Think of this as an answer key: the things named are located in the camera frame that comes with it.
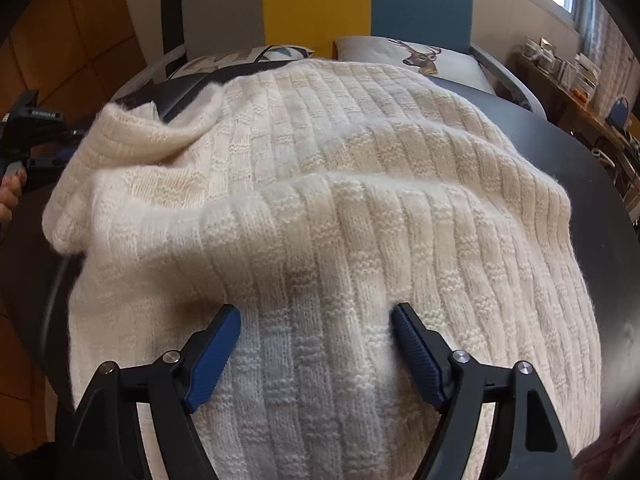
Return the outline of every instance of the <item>cushion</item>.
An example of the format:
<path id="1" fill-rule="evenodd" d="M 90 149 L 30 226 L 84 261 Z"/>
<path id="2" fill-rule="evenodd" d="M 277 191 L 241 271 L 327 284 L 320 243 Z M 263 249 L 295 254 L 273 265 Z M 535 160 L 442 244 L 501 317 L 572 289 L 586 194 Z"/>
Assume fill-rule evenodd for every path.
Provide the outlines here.
<path id="1" fill-rule="evenodd" d="M 402 66 L 495 94 L 478 62 L 467 54 L 376 36 L 343 36 L 335 40 L 335 45 L 340 61 Z"/>
<path id="2" fill-rule="evenodd" d="M 182 65 L 169 79 L 175 79 L 190 74 L 210 73 L 224 68 L 245 63 L 262 61 L 296 61 L 311 57 L 314 51 L 297 45 L 257 46 L 251 50 L 232 52 L 231 54 L 217 54 L 215 56 L 201 56 Z"/>

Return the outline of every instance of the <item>deer print cushion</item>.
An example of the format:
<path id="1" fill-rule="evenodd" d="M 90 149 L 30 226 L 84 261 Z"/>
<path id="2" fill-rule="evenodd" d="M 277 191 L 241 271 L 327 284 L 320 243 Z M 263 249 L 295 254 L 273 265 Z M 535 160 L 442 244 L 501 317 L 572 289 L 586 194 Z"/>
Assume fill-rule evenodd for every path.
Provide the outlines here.
<path id="1" fill-rule="evenodd" d="M 340 61 L 402 66 L 495 94 L 478 62 L 453 50 L 375 36 L 343 36 L 335 46 Z"/>

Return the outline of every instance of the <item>chair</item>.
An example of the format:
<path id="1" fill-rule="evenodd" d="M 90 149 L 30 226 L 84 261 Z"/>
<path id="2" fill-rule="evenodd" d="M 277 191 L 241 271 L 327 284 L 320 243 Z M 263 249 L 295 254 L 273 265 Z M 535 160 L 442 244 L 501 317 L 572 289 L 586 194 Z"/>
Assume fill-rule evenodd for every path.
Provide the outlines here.
<path id="1" fill-rule="evenodd" d="M 312 4 L 322 6 L 322 2 Z M 429 44 L 471 55 L 497 77 L 517 104 L 546 119 L 545 111 L 535 95 L 498 60 L 470 42 L 473 0 L 371 0 L 370 6 L 372 36 Z M 268 44 L 262 0 L 182 0 L 181 7 L 174 12 L 165 9 L 163 3 L 162 14 L 172 17 L 171 29 L 179 28 L 179 22 L 182 21 L 182 30 L 174 30 L 172 37 L 184 43 L 178 46 L 175 46 L 177 41 L 165 43 L 166 50 L 171 50 L 120 88 L 114 100 L 141 88 L 152 77 L 157 78 L 166 65 L 175 66 L 178 59 L 191 60 Z M 163 20 L 163 28 L 167 26 L 165 22 Z M 290 43 L 297 43 L 295 22 L 288 25 L 290 34 L 287 37 Z M 335 30 L 340 30 L 336 36 L 350 34 L 340 27 Z"/>
<path id="2" fill-rule="evenodd" d="M 546 119 L 538 99 L 504 65 L 471 43 L 474 0 L 371 0 L 371 34 L 470 54 L 523 108 Z"/>
<path id="3" fill-rule="evenodd" d="M 599 137 L 591 153 L 609 173 L 633 222 L 640 218 L 640 166 L 636 148 L 638 142 L 626 131 L 629 115 L 629 101 L 625 96 L 620 96 L 611 107 L 606 123 L 622 134 L 625 147 L 620 150 L 609 139 Z"/>

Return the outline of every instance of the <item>ribbed knit pattern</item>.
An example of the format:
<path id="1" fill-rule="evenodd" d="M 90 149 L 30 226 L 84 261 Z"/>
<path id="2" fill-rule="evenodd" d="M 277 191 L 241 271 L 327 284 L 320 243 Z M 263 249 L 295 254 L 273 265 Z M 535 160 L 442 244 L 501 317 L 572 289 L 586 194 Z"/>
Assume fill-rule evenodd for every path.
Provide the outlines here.
<path id="1" fill-rule="evenodd" d="M 600 346 L 569 218 L 477 108 L 402 68 L 295 62 L 205 88 L 168 125 L 109 104 L 43 220 L 87 256 L 74 397 L 231 303 L 239 343 L 194 416 L 221 480 L 409 479 L 437 414 L 392 339 L 408 301 L 480 362 L 531 361 L 577 452 L 598 436 Z M 485 413 L 466 478 L 489 429 Z"/>

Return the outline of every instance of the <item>desk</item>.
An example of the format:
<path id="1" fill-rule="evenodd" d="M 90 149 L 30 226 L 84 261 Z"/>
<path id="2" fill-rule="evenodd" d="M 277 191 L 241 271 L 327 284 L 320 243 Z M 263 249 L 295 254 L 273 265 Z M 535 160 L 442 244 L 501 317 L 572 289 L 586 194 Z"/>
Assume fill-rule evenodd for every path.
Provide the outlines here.
<path id="1" fill-rule="evenodd" d="M 624 150 L 626 140 L 598 117 L 593 107 L 583 103 L 571 91 L 562 88 L 558 81 L 540 70 L 522 54 L 513 54 L 515 75 L 542 102 L 548 119 L 561 130 L 571 133 L 580 124 L 588 124 L 613 145 Z"/>

